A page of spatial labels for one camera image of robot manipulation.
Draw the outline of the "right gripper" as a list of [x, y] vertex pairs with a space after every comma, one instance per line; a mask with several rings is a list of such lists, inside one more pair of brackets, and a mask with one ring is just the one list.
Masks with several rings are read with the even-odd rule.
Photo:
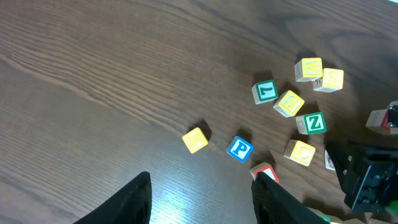
[[326, 151], [354, 213], [397, 214], [396, 148], [331, 141]]

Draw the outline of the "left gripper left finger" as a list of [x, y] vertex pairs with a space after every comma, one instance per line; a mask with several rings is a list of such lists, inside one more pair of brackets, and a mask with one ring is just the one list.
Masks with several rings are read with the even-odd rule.
[[149, 172], [141, 172], [75, 224], [148, 224], [152, 208]]

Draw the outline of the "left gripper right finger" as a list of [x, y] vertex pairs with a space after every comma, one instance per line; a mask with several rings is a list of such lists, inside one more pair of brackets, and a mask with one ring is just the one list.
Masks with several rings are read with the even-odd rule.
[[257, 174], [251, 190], [258, 224], [327, 224], [263, 172]]

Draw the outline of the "blue T block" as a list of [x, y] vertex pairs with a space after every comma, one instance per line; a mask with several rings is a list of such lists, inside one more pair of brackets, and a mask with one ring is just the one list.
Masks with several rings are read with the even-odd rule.
[[332, 159], [331, 159], [331, 157], [330, 157], [330, 155], [329, 155], [327, 150], [324, 150], [324, 156], [325, 156], [325, 167], [328, 170], [335, 171], [334, 163], [333, 163], [333, 161], [332, 161]]

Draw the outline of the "green R block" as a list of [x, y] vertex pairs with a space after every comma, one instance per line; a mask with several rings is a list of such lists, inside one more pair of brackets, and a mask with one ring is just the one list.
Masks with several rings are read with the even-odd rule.
[[315, 213], [316, 215], [318, 215], [321, 219], [323, 219], [327, 223], [330, 223], [330, 218], [327, 215], [325, 215], [323, 212], [310, 207], [308, 209], [313, 213]]

